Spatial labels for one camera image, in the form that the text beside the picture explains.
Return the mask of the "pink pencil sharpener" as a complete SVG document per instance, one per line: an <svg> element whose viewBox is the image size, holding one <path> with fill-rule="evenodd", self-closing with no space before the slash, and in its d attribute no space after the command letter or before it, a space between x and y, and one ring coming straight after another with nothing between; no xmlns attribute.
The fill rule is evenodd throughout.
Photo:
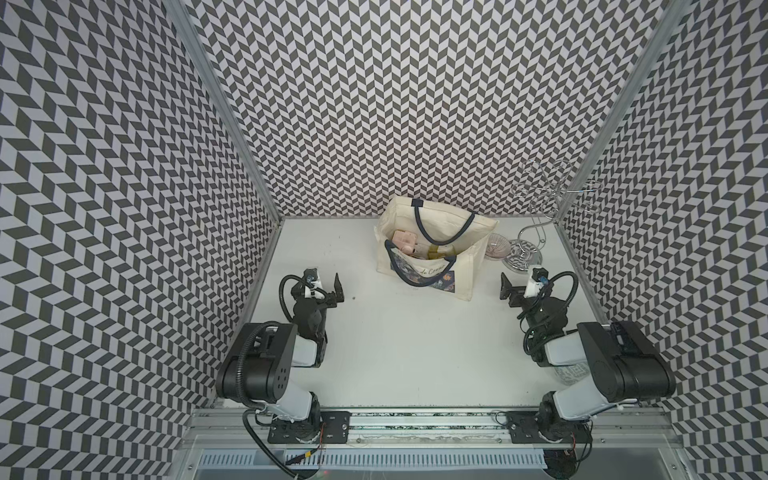
<svg viewBox="0 0 768 480"><path fill-rule="evenodd" d="M418 245L418 236L414 232L395 230L391 239L392 243L404 254L413 256Z"/></svg>

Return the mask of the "cream canvas tote bag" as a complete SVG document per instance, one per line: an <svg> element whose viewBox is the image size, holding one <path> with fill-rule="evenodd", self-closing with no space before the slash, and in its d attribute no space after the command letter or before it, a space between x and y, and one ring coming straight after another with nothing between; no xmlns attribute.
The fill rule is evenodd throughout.
<svg viewBox="0 0 768 480"><path fill-rule="evenodd" d="M463 301L472 299L488 237L498 221L444 203L393 197L374 228L376 270L408 286L433 288ZM416 253L402 253L391 241L395 230L418 236Z"/></svg>

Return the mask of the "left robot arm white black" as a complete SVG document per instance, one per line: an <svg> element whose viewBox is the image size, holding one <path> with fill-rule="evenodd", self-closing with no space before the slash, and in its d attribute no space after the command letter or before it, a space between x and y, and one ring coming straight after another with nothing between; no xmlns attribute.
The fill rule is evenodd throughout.
<svg viewBox="0 0 768 480"><path fill-rule="evenodd" d="M249 419L269 430L271 444L345 444L351 414L323 409L317 394L291 380L295 370L322 365L327 311L344 302L342 283L335 277L327 291L309 268L281 279L278 302L286 320L241 328L217 374L216 393L248 409Z"/></svg>

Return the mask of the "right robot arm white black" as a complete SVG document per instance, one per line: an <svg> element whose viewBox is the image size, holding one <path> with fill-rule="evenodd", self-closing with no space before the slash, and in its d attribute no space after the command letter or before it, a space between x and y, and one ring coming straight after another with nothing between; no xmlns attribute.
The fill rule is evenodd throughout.
<svg viewBox="0 0 768 480"><path fill-rule="evenodd" d="M636 323L569 323L578 290L572 271L552 275L535 267L524 286L500 276L500 298L520 311L524 354L542 368L588 369L574 384L546 393L536 410L504 413L515 444L576 444L588 438L588 423L596 415L676 391L669 363Z"/></svg>

